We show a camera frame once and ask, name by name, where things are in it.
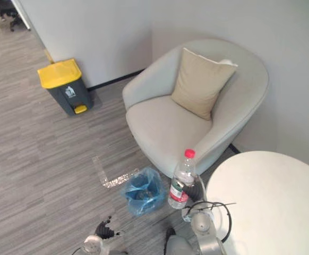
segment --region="plastic water bottle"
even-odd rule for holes
[[[183,191],[183,185],[191,186],[193,184],[196,171],[194,150],[187,149],[184,155],[184,161],[179,162],[176,166],[170,186],[168,203],[175,209],[182,209],[186,205],[188,196]]]

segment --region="trash can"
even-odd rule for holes
[[[74,59],[59,61],[39,69],[41,86],[69,115],[92,108],[93,101],[81,79],[81,71]]]

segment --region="blue plastic bag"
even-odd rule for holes
[[[122,192],[127,199],[128,210],[136,216],[156,210],[166,200],[166,189],[160,175],[151,167],[133,175]]]

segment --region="baseboard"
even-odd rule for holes
[[[136,75],[140,74],[142,71],[144,71],[144,69],[139,70],[139,71],[136,71],[136,72],[133,72],[133,73],[129,73],[129,74],[124,75],[124,76],[122,76],[122,77],[119,77],[119,78],[117,78],[117,79],[113,79],[113,80],[110,80],[110,81],[107,81],[107,82],[104,82],[104,83],[95,85],[95,86],[93,86],[93,87],[88,88],[87,90],[88,90],[88,91],[93,91],[93,90],[95,90],[95,89],[102,88],[102,87],[107,86],[107,85],[110,85],[110,84],[112,84],[112,83],[115,83],[115,82],[118,82],[118,81],[122,81],[122,80],[125,80],[125,79],[128,79],[128,78],[131,78],[131,77],[133,77],[133,76],[136,76]]]
[[[235,154],[240,154],[240,153],[241,153],[232,143],[229,145],[229,148],[230,148]]]

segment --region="yellow lid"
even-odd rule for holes
[[[81,77],[81,71],[74,59],[59,61],[38,70],[41,86],[44,89],[52,89]]]

